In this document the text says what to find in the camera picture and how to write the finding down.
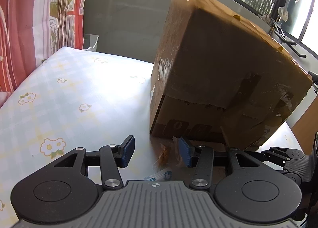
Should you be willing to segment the blue white cookie packet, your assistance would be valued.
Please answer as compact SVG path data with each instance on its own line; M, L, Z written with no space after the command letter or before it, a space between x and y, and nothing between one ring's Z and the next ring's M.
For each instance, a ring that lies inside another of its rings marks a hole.
M169 169L163 169L159 172L151 174L144 178L145 181L170 181L172 179L172 171Z

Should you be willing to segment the small orange snack packet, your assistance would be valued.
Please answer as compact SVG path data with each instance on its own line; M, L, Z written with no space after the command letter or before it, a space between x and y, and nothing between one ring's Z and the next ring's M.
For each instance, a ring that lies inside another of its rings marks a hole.
M179 138L165 139L150 136L150 142L156 158L152 165L155 169L184 167L184 162L179 152Z

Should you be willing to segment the brown cardboard box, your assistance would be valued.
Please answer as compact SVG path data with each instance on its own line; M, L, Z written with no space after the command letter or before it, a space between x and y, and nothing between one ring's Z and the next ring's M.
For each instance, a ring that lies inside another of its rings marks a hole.
M312 86L262 28L217 0L171 0L151 74L150 134L261 146Z

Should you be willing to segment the white trash bin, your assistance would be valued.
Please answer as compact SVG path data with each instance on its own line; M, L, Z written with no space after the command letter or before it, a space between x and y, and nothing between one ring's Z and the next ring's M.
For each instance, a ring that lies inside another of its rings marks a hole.
M83 50L96 52L99 36L96 34L84 34Z

